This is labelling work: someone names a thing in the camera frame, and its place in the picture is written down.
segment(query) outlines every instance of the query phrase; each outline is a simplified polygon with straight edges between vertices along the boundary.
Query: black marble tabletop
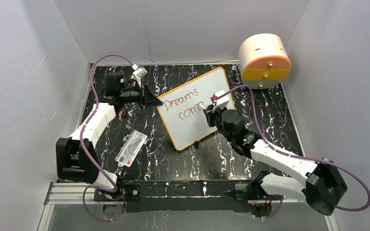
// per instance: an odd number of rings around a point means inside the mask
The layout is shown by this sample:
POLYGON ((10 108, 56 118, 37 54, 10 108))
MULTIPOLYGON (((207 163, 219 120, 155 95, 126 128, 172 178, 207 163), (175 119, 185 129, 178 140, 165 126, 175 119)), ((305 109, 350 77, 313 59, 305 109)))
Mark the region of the black marble tabletop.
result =
MULTIPOLYGON (((158 96, 174 89, 217 67, 225 70, 230 87, 241 83, 235 64, 204 65, 149 65, 143 82, 158 96)), ((129 77, 130 66, 97 67, 94 85, 97 92, 104 87, 104 76, 109 72, 122 71, 129 77)), ((246 118, 247 126, 257 128, 253 121, 251 99, 247 90, 233 93, 236 109, 246 118)), ((260 127, 269 141, 298 155, 303 155, 281 85, 271 89, 254 91, 257 117, 260 127)), ((89 93, 82 121, 91 111, 94 95, 89 93)), ((122 176, 123 180, 245 180, 253 179, 262 171, 278 170, 261 162, 238 155, 221 135, 213 133, 201 141, 196 149, 190 146, 175 150, 156 108, 142 109, 138 104, 126 104, 127 116, 118 112, 116 118, 103 132, 96 146, 101 166, 122 176), (114 160, 133 130, 148 136, 131 167, 118 167, 114 160)))

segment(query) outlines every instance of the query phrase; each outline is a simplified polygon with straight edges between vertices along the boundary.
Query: whiteboard with yellow border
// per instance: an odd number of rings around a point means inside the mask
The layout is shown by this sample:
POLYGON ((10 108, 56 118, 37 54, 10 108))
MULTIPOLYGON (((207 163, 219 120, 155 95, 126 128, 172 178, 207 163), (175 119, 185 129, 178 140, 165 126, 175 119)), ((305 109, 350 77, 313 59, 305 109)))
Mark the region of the whiteboard with yellow border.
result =
MULTIPOLYGON (((212 104, 212 95, 220 90, 229 91, 229 84, 225 70, 218 67, 158 96, 163 105, 157 109, 176 150, 183 150, 217 130, 208 126, 200 105, 212 104)), ((230 98, 227 108, 235 109, 230 98)))

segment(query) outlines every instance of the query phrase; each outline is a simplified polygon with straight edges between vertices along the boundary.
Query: red handwriting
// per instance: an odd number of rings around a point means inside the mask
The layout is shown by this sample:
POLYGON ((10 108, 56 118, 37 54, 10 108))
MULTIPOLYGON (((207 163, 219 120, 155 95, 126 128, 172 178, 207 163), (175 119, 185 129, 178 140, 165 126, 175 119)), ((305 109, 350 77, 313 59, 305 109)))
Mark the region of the red handwriting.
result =
POLYGON ((179 118, 180 119, 188 118, 191 115, 193 115, 194 113, 196 113, 197 109, 198 109, 198 111, 202 111, 203 110, 202 105, 203 105, 203 102, 199 102, 199 103, 195 104, 195 106, 186 109, 184 112, 180 112, 178 114, 179 118))
POLYGON ((168 111, 170 108, 173 108, 174 105, 179 106, 180 104, 185 103, 188 99, 192 99, 191 96, 195 97, 195 96, 198 96, 198 95, 199 95, 199 93, 198 93, 197 89, 194 89, 193 92, 190 92, 190 93, 186 94, 185 96, 180 97, 178 99, 165 100, 164 101, 164 106, 167 108, 167 111, 168 111))

